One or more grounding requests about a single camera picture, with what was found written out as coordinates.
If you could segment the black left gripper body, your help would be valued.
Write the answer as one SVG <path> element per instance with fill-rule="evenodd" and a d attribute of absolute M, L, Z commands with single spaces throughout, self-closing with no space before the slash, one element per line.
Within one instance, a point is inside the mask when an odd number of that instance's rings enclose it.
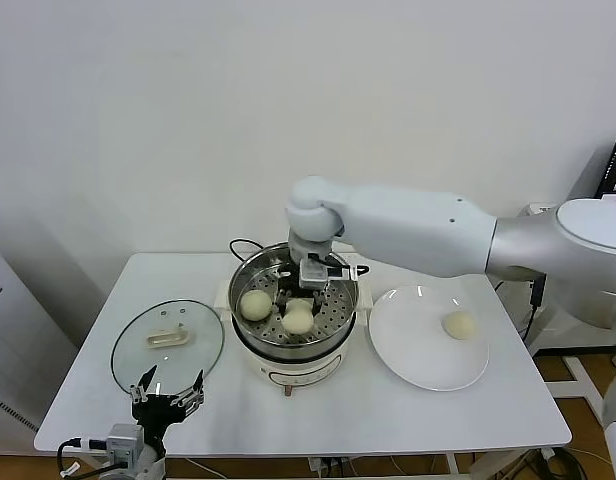
<path fill-rule="evenodd" d="M 175 396 L 148 394 L 147 402 L 132 402 L 132 416 L 147 435 L 164 436 L 171 425 L 182 423 L 191 415 L 170 405 Z"/>

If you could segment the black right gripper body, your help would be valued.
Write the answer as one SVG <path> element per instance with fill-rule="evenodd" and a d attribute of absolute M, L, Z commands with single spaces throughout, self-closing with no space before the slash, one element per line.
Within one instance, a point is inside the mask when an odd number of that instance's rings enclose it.
<path fill-rule="evenodd" d="M 315 290 L 310 288 L 302 288 L 297 282 L 292 279 L 280 279 L 279 280 L 279 295 L 284 298 L 302 298 L 302 299 L 314 299 L 317 296 L 324 296 L 325 289 Z"/>

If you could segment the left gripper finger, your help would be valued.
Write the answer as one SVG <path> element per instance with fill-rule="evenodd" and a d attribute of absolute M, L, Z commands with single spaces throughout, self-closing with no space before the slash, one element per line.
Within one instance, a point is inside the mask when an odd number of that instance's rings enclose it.
<path fill-rule="evenodd" d="M 130 386 L 130 396 L 133 403 L 144 403 L 148 401 L 147 390 L 156 373 L 157 366 L 154 365 L 148 371 L 142 374 L 137 384 Z"/>
<path fill-rule="evenodd" d="M 170 405 L 177 407 L 185 414 L 194 413 L 204 403 L 204 370 L 200 370 L 193 384 L 176 395 L 170 402 Z"/>

